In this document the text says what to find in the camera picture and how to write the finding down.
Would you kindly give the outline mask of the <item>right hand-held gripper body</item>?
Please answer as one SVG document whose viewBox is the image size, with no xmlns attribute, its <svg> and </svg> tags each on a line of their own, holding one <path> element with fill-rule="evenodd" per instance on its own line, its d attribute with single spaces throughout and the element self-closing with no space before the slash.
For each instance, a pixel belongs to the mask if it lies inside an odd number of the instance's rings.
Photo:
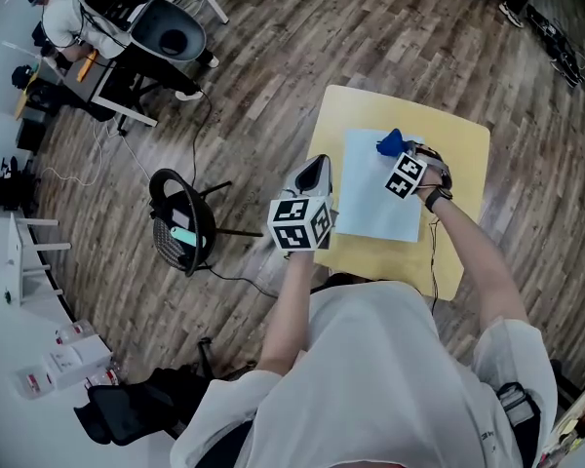
<svg viewBox="0 0 585 468">
<path fill-rule="evenodd" d="M 411 156 L 401 154 L 397 158 L 385 188 L 399 198 L 408 198 L 415 192 L 427 167 L 433 167 L 440 173 L 444 186 L 451 190 L 449 167 L 439 152 L 423 143 L 412 148 Z"/>
</svg>

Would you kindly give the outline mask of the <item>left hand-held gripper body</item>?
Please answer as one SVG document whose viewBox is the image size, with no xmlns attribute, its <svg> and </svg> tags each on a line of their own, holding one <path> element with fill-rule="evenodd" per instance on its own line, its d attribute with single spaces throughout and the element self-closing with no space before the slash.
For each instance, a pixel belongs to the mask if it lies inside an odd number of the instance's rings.
<svg viewBox="0 0 585 468">
<path fill-rule="evenodd" d="M 272 200 L 267 226 L 283 253 L 328 250 L 337 212 L 329 196 L 297 196 Z"/>
</svg>

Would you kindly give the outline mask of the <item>blue cloth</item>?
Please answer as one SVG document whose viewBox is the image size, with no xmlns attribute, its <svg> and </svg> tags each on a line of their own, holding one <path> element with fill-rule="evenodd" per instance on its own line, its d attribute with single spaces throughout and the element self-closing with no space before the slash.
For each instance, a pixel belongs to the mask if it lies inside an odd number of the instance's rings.
<svg viewBox="0 0 585 468">
<path fill-rule="evenodd" d="M 393 129 L 384 139 L 376 144 L 377 152 L 386 157 L 398 158 L 398 149 L 404 144 L 404 139 L 399 129 Z"/>
</svg>

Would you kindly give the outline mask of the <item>person's right forearm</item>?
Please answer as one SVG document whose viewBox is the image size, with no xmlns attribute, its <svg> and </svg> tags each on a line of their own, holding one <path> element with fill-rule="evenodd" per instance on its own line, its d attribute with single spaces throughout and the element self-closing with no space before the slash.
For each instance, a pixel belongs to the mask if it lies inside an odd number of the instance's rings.
<svg viewBox="0 0 585 468">
<path fill-rule="evenodd" d="M 453 201 L 439 197 L 433 214 L 443 225 L 479 298 L 480 326 L 497 319 L 528 322 L 527 312 L 500 249 Z"/>
</svg>

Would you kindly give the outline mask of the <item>person's left forearm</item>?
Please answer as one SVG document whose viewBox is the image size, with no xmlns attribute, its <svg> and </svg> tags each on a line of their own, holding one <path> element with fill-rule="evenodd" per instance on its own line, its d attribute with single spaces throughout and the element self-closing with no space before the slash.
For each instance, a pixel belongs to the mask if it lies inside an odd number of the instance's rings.
<svg viewBox="0 0 585 468">
<path fill-rule="evenodd" d="M 256 368 L 286 375 L 308 341 L 313 252 L 290 255 Z"/>
</svg>

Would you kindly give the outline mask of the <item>grey shoulder pouch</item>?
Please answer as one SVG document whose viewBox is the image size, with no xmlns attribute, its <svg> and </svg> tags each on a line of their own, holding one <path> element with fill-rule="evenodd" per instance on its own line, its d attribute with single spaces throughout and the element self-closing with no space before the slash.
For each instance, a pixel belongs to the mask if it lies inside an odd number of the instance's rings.
<svg viewBox="0 0 585 468">
<path fill-rule="evenodd" d="M 524 468 L 532 468 L 538 452 L 541 411 L 518 382 L 504 384 L 496 393 L 510 423 Z"/>
</svg>

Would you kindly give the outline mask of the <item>person's right hand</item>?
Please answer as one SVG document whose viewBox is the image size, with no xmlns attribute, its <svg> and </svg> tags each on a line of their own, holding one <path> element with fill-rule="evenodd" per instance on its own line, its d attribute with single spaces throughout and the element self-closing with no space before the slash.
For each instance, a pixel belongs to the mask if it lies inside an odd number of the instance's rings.
<svg viewBox="0 0 585 468">
<path fill-rule="evenodd" d="M 416 187 L 415 194 L 424 202 L 435 190 L 439 190 L 444 195 L 447 195 L 450 200 L 452 199 L 450 189 L 444 186 L 442 175 L 433 167 L 427 167 Z"/>
</svg>

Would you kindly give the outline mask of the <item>black wristwatch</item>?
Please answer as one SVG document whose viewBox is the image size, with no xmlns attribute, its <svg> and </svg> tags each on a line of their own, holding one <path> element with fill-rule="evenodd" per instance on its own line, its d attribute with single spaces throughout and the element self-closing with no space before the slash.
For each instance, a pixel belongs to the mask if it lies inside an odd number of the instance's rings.
<svg viewBox="0 0 585 468">
<path fill-rule="evenodd" d="M 425 198 L 424 204 L 426 209 L 433 214 L 434 206 L 439 200 L 451 201 L 452 193 L 442 186 L 435 186 Z"/>
</svg>

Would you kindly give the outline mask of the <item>mint green bottle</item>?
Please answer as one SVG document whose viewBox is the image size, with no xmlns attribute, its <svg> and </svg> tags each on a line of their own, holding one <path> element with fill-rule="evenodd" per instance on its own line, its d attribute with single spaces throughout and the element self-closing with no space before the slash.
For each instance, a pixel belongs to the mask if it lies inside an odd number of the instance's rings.
<svg viewBox="0 0 585 468">
<path fill-rule="evenodd" d="M 198 246 L 198 236 L 195 232 L 175 226 L 170 229 L 170 233 L 175 240 L 185 245 L 191 246 L 193 248 Z"/>
</svg>

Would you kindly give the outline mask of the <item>round black wicker chair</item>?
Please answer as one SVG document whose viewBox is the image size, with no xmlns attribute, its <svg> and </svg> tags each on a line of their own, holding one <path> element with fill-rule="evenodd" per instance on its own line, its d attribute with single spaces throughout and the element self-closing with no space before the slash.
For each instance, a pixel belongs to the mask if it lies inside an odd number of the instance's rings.
<svg viewBox="0 0 585 468">
<path fill-rule="evenodd" d="M 208 268 L 207 261 L 215 249 L 220 235 L 261 238 L 260 232 L 249 232 L 221 228 L 216 225 L 215 215 L 206 197 L 232 184 L 227 180 L 201 192 L 195 190 L 174 170 L 161 169 L 149 180 L 153 220 L 153 243 L 160 256 L 173 268 L 190 277 L 198 270 Z M 176 225 L 172 221 L 172 209 L 180 210 L 190 217 L 187 230 L 198 236 L 198 246 L 193 248 L 175 240 L 170 229 Z"/>
</svg>

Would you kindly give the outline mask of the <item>black power strip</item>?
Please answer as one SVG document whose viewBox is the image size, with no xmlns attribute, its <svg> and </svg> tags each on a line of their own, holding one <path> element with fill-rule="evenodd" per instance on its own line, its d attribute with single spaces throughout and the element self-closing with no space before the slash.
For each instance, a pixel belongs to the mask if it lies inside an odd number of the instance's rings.
<svg viewBox="0 0 585 468">
<path fill-rule="evenodd" d="M 571 88 L 583 83 L 585 78 L 566 36 L 530 4 L 526 5 L 526 18 L 543 43 L 553 68 L 561 73 Z"/>
</svg>

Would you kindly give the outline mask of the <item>person's white shirt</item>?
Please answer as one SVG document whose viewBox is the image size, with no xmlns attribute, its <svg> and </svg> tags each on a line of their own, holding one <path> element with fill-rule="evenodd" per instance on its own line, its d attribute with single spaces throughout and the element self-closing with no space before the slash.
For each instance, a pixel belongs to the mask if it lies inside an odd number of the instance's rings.
<svg viewBox="0 0 585 468">
<path fill-rule="evenodd" d="M 510 382 L 540 408 L 542 451 L 557 390 L 537 328 L 494 321 L 466 366 L 441 342 L 415 289 L 397 282 L 329 288 L 310 299 L 307 349 L 292 369 L 211 382 L 171 464 L 197 468 L 225 435 L 249 424 L 234 468 L 524 468 L 496 396 Z"/>
</svg>

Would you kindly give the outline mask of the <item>grey shell chair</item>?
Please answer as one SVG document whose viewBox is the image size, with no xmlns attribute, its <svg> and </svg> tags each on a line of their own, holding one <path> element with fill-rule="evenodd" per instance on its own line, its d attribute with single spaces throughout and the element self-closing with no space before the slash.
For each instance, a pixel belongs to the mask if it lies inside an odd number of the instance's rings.
<svg viewBox="0 0 585 468">
<path fill-rule="evenodd" d="M 150 0 L 129 34 L 136 46 L 170 61 L 194 61 L 206 50 L 206 32 L 201 24 L 167 0 Z"/>
</svg>

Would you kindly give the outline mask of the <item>grey desk white legs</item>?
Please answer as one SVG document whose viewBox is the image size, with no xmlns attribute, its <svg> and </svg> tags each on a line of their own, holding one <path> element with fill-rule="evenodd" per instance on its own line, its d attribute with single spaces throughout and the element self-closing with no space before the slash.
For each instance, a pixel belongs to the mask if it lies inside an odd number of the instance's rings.
<svg viewBox="0 0 585 468">
<path fill-rule="evenodd" d="M 140 105 L 140 98 L 156 89 L 159 86 L 158 83 L 150 82 L 147 86 L 144 86 L 145 77 L 137 75 L 134 83 L 128 88 L 127 94 L 122 96 L 120 101 L 117 101 L 115 96 L 110 97 L 104 91 L 110 85 L 111 76 L 121 71 L 116 62 L 97 56 L 97 63 L 89 71 L 84 81 L 78 83 L 76 76 L 83 63 L 83 58 L 74 62 L 65 73 L 63 79 L 63 83 L 81 100 L 102 106 L 115 114 L 119 114 L 119 125 L 122 125 L 127 119 L 138 121 L 152 128 L 158 125 L 158 121 L 146 115 Z"/>
</svg>

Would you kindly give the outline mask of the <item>clear bottle red label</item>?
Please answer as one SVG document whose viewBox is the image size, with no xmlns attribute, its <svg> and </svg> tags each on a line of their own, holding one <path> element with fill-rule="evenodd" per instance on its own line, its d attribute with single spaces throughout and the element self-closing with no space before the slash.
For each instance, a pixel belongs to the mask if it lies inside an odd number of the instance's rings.
<svg viewBox="0 0 585 468">
<path fill-rule="evenodd" d="M 70 345 L 94 335 L 96 331 L 91 323 L 87 320 L 79 320 L 59 328 L 56 331 L 55 340 L 58 345 Z"/>
<path fill-rule="evenodd" d="M 116 386 L 119 378 L 113 369 L 102 369 L 86 378 L 85 387 L 87 389 L 93 386 Z"/>
</svg>

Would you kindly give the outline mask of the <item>white box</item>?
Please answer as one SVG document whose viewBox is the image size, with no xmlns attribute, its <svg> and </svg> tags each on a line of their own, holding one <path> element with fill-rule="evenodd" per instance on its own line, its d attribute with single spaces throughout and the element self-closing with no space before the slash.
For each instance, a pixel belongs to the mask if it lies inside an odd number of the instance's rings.
<svg viewBox="0 0 585 468">
<path fill-rule="evenodd" d="M 63 390 L 106 369 L 111 358 L 112 352 L 102 339 L 92 335 L 67 345 L 58 345 L 43 356 L 43 362 L 51 383 L 57 390 Z"/>
</svg>

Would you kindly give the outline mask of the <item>black office chair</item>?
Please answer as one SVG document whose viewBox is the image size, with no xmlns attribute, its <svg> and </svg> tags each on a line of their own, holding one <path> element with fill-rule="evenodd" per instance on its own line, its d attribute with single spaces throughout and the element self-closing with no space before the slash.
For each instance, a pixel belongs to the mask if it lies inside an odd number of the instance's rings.
<svg viewBox="0 0 585 468">
<path fill-rule="evenodd" d="M 208 337 L 199 340 L 199 361 L 195 364 L 157 368 L 139 383 L 90 387 L 89 402 L 74 410 L 89 438 L 118 447 L 157 432 L 177 439 L 216 379 L 209 361 L 211 344 Z"/>
</svg>

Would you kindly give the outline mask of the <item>black cabinet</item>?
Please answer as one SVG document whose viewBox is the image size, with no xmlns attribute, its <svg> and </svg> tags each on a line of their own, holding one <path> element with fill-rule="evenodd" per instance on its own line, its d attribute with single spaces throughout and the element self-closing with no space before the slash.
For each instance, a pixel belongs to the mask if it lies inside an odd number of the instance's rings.
<svg viewBox="0 0 585 468">
<path fill-rule="evenodd" d="M 17 148 L 36 154 L 49 126 L 48 118 L 55 118 L 60 111 L 60 85 L 48 80 L 37 78 L 28 87 L 28 103 L 26 109 L 42 113 L 41 120 L 22 116 L 17 135 Z"/>
</svg>

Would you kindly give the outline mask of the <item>yellow desk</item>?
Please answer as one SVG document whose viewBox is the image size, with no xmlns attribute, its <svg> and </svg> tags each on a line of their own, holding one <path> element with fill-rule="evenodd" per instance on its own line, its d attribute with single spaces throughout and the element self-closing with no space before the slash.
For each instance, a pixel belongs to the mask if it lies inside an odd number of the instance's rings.
<svg viewBox="0 0 585 468">
<path fill-rule="evenodd" d="M 15 119 L 19 120 L 22 116 L 22 113 L 24 111 L 24 109 L 26 108 L 26 105 L 28 103 L 28 93 L 27 93 L 27 89 L 29 87 L 29 85 L 38 78 L 38 73 L 34 72 L 30 79 L 28 80 L 27 84 L 25 85 L 25 87 L 22 90 L 21 95 L 19 96 L 19 100 L 16 106 L 16 111 L 15 111 Z"/>
</svg>

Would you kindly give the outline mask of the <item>black bag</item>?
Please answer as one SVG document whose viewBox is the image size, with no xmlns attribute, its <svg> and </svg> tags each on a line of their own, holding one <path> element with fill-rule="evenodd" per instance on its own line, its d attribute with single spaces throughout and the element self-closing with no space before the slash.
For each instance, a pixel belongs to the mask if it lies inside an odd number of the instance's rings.
<svg viewBox="0 0 585 468">
<path fill-rule="evenodd" d="M 40 179 L 25 165 L 19 168 L 18 159 L 12 157 L 9 163 L 2 159 L 0 175 L 0 208 L 6 212 L 21 210 L 30 214 L 38 206 L 35 192 Z"/>
</svg>

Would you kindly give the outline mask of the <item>cluttered white shelf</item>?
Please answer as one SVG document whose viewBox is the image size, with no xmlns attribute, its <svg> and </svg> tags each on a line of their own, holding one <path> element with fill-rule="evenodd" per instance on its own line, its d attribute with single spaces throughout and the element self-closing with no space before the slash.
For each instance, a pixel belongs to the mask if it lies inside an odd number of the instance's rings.
<svg viewBox="0 0 585 468">
<path fill-rule="evenodd" d="M 562 460 L 585 441 L 585 393 L 554 427 L 537 468 L 558 468 Z"/>
</svg>

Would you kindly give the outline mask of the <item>clear jug red label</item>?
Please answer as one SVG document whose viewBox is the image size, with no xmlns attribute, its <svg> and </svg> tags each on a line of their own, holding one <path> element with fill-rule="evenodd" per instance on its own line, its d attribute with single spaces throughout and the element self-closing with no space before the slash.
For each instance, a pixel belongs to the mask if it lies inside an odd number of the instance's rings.
<svg viewBox="0 0 585 468">
<path fill-rule="evenodd" d="M 19 395 L 29 401 L 45 397 L 55 390 L 43 365 L 16 370 L 13 374 L 13 384 Z"/>
</svg>

